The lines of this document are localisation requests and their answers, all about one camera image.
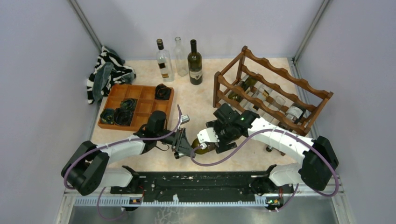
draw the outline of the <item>zebra print cloth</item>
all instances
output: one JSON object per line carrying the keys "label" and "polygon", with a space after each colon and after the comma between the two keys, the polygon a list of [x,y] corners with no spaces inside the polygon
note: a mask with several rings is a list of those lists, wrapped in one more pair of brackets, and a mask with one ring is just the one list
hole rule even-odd
{"label": "zebra print cloth", "polygon": [[94,71],[87,80],[89,104],[108,96],[113,85],[133,82],[136,73],[131,67],[124,66],[124,63],[125,60],[122,60],[114,50],[102,47]]}

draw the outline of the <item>table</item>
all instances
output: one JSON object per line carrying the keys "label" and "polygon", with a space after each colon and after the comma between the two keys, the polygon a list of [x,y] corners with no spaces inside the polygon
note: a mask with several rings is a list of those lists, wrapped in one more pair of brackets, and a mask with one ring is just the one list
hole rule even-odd
{"label": "table", "polygon": [[[287,58],[268,58],[271,64],[275,67],[283,67],[290,73]],[[192,85],[189,77],[180,77],[176,73],[175,62],[173,69],[175,72],[175,80],[170,83],[164,83],[169,87],[173,87],[175,95],[173,99],[170,120],[168,129],[173,129],[177,123],[178,112],[177,104],[183,114],[190,116],[190,122],[184,124],[182,127],[186,128],[187,138],[190,143],[196,138],[198,132],[205,129],[205,123],[215,119],[213,112],[216,110],[212,106],[213,101],[213,82],[214,74],[222,70],[227,64],[230,63],[231,58],[224,59],[203,59],[203,82],[200,85]],[[136,85],[151,85],[157,86],[163,83],[161,74],[158,69],[158,64],[155,60],[142,60],[142,61],[127,61],[126,65],[135,69],[137,78],[133,84]],[[282,77],[273,74],[271,71],[260,66],[259,64],[246,59],[245,65],[251,71],[262,74],[268,81],[279,84],[283,90],[289,93],[297,94],[296,87],[293,83],[283,79]],[[225,75],[228,82],[232,82],[236,76],[238,64],[234,65]],[[102,112],[107,98],[103,98],[99,113]],[[291,101],[286,100],[286,105],[290,106]],[[117,140],[127,138],[132,132],[102,129],[96,125],[93,130],[91,141],[95,144],[110,143]],[[239,145],[243,141],[241,137],[236,143]],[[161,143],[157,145],[163,149],[166,146]],[[266,170],[272,164],[285,165],[293,163],[294,160],[290,157],[281,156],[276,150],[269,153],[265,150],[266,145],[255,140],[249,141],[245,144],[233,157],[229,160],[213,167],[201,167],[192,163],[190,157],[182,157],[175,159],[171,150],[163,152],[157,148],[139,155],[125,158],[121,161],[110,164],[109,167],[121,167],[127,165],[135,171],[250,171],[250,170]],[[230,151],[216,154],[214,151],[204,155],[197,155],[196,160],[202,163],[216,162],[226,157]]]}

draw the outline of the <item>white bottle label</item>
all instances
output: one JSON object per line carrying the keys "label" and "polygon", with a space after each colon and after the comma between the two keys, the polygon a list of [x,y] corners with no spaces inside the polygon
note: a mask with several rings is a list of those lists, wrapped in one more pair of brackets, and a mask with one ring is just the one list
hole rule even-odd
{"label": "white bottle label", "polygon": [[286,112],[286,117],[291,119],[292,121],[297,120],[301,115],[303,114],[303,111],[295,106],[291,106],[287,112]]}
{"label": "white bottle label", "polygon": [[191,71],[190,70],[190,77],[198,80],[202,76],[202,69],[199,71]]}

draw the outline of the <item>gray wall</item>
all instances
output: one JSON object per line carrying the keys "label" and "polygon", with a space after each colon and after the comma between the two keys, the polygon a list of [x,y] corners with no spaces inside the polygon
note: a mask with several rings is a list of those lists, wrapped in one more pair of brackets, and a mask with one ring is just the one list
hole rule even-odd
{"label": "gray wall", "polygon": [[100,41],[126,59],[154,59],[196,39],[203,57],[294,56],[322,0],[78,0]]}
{"label": "gray wall", "polygon": [[0,223],[53,223],[98,52],[65,0],[2,1],[0,30]]}
{"label": "gray wall", "polygon": [[334,92],[317,123],[359,224],[396,219],[395,12],[394,0],[334,1],[298,63],[312,86]]}

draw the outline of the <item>wine rack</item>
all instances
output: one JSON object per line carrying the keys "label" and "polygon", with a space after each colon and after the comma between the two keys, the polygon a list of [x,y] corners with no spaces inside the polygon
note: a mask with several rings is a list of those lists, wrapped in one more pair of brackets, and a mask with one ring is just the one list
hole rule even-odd
{"label": "wine rack", "polygon": [[[246,57],[262,65],[263,67],[269,69],[275,74],[283,77],[284,79],[294,83],[295,85],[303,88],[304,90],[312,93],[313,95],[319,97],[320,99],[322,99],[322,101],[319,103],[318,106],[314,106],[312,104],[306,104],[302,102],[296,94],[287,93],[278,84],[268,82],[262,75],[250,71],[249,68],[244,64]],[[224,78],[224,75],[237,62],[239,62],[239,65],[236,74],[236,79],[232,83],[229,83]],[[309,115],[307,117],[303,117],[298,124],[294,124],[292,121],[288,120],[284,116],[284,113],[288,110],[287,106],[282,106],[279,111],[274,111],[269,109],[260,99],[249,96],[244,92],[244,90],[240,86],[237,86],[237,83],[241,80],[241,75],[243,72],[253,77],[258,82],[261,82],[262,84],[270,87],[271,89],[283,95],[284,97],[290,99],[291,101],[305,107],[307,111],[309,111]],[[227,89],[224,92],[221,91],[220,85],[224,85]],[[329,101],[329,99],[333,96],[332,92],[314,89],[309,85],[308,81],[305,79],[298,79],[292,77],[285,68],[274,67],[273,65],[271,65],[268,59],[258,58],[254,56],[252,51],[249,50],[247,46],[244,46],[242,48],[242,51],[222,71],[216,72],[216,74],[214,75],[214,87],[213,87],[213,107],[219,108],[221,106],[219,101],[224,100],[227,103],[229,103],[231,106],[233,106],[235,109],[239,110],[240,112],[244,112],[245,109],[240,105],[240,103],[238,103],[238,101],[229,99],[227,97],[227,93],[229,91],[233,91],[237,93],[242,98],[246,99],[248,102],[254,104],[258,108],[265,111],[266,113],[268,113],[275,119],[279,120],[280,122],[284,123],[288,128],[294,130],[296,133],[302,136],[306,136],[308,134],[308,132],[310,131],[313,125],[313,122],[316,120],[320,112],[323,110],[324,106]],[[274,99],[271,96],[269,96],[266,98],[265,101],[267,101],[268,103],[272,103]]]}

